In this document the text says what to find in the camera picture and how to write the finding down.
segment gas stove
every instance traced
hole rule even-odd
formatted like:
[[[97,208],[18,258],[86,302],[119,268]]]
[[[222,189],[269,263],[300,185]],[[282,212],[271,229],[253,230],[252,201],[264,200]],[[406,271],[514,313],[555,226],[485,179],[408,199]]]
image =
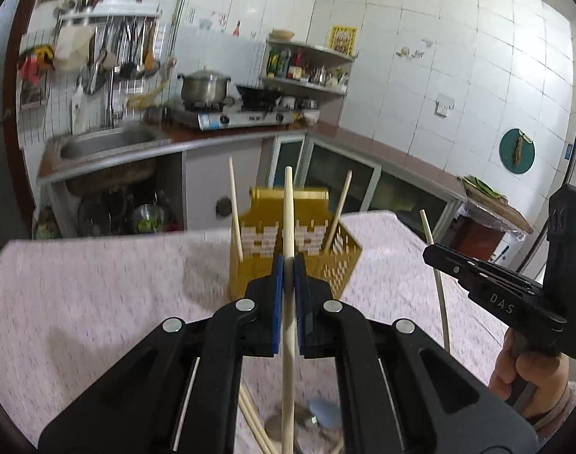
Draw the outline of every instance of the gas stove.
[[[219,110],[187,110],[181,99],[173,99],[168,104],[170,118],[184,126],[211,131],[249,126],[280,126],[295,120],[291,110],[275,109],[272,111],[242,110],[239,104],[225,106]]]

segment cabinet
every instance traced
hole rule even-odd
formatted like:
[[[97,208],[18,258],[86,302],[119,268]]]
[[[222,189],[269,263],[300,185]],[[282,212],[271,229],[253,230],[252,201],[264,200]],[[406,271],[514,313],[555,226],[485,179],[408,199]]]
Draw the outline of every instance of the cabinet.
[[[269,171],[269,188],[283,187],[286,167],[292,167],[292,176],[296,177],[303,144],[302,136],[275,138]]]
[[[256,186],[261,147],[261,140],[246,140],[198,148],[183,154],[187,230],[231,227],[228,204],[230,157],[233,158],[239,212],[250,209],[250,188]]]
[[[326,188],[329,193],[329,209],[334,211],[346,175],[352,171],[351,186],[342,212],[365,211],[380,176],[380,165],[319,142],[307,144],[307,147],[302,155],[303,168],[298,179],[302,185]]]
[[[424,209],[431,230],[435,230],[447,206],[447,201],[383,172],[372,196],[369,210],[390,210],[421,239],[425,240],[420,210]]]

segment green cutting board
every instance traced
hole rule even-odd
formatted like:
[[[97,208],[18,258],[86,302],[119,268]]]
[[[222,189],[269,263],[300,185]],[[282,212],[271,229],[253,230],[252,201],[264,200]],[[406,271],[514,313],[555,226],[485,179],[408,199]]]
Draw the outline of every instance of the green cutting board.
[[[513,174],[526,173],[536,158],[536,149],[534,148],[534,143],[529,143],[527,140],[523,140],[521,160],[519,164],[514,164],[513,156],[515,154],[518,138],[519,129],[513,128],[507,131],[502,137],[502,140],[500,140],[500,160],[502,161],[504,167],[511,171]]]

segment plastic basket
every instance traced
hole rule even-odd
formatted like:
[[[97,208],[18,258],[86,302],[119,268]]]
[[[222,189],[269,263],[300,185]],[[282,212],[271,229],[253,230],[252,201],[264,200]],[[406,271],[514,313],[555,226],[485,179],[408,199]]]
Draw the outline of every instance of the plastic basket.
[[[328,252],[322,250],[334,214],[328,210],[325,189],[294,188],[296,252],[305,255],[307,275],[328,282],[340,298],[357,264],[361,247],[344,225],[338,224]],[[229,295],[241,299],[248,283],[271,274],[275,254],[283,249],[284,189],[250,189],[250,211],[239,217],[244,260],[239,261],[231,232]]]

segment stainless steel sink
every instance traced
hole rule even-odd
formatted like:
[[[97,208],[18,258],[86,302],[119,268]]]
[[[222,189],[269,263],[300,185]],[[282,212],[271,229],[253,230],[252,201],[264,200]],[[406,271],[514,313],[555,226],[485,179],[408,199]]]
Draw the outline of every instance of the stainless steel sink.
[[[59,157],[62,160],[91,160],[170,141],[166,134],[144,125],[103,129],[67,138],[60,146]]]

